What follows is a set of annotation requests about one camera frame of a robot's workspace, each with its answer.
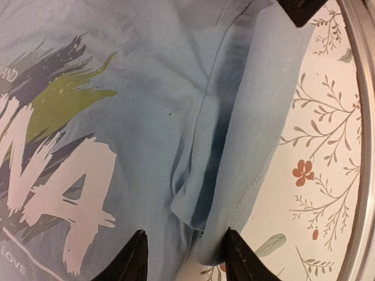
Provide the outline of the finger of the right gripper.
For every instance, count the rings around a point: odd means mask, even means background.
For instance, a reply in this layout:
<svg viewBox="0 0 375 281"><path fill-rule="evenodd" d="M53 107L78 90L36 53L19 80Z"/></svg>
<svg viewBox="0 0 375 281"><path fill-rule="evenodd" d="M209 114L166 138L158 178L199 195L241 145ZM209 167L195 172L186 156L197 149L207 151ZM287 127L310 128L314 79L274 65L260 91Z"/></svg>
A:
<svg viewBox="0 0 375 281"><path fill-rule="evenodd" d="M327 3L327 0L277 0L277 2L294 25L301 28Z"/></svg>

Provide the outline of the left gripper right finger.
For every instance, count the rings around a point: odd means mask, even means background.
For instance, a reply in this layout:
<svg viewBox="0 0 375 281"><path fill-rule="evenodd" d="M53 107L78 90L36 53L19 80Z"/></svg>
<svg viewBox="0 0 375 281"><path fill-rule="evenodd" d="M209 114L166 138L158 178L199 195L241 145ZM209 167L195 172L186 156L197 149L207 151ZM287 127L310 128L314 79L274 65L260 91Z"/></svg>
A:
<svg viewBox="0 0 375 281"><path fill-rule="evenodd" d="M281 281L258 258L234 229L224 235L226 278L231 281Z"/></svg>

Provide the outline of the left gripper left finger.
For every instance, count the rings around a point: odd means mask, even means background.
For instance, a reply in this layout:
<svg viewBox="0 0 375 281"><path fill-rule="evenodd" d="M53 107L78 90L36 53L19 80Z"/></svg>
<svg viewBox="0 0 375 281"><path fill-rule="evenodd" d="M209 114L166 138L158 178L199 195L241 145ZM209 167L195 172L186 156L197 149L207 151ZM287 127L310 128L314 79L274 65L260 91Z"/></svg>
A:
<svg viewBox="0 0 375 281"><path fill-rule="evenodd" d="M103 281L147 280L148 238L137 230L114 260L101 272Z"/></svg>

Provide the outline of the light blue printed t-shirt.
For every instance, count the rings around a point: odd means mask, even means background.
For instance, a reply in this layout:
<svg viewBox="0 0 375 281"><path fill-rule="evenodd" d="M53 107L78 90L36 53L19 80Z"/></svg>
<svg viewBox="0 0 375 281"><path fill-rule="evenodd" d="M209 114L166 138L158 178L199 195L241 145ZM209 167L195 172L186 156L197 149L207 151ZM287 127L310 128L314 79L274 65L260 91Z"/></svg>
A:
<svg viewBox="0 0 375 281"><path fill-rule="evenodd" d="M313 27L278 1L1 2L1 279L148 280L253 209Z"/></svg>

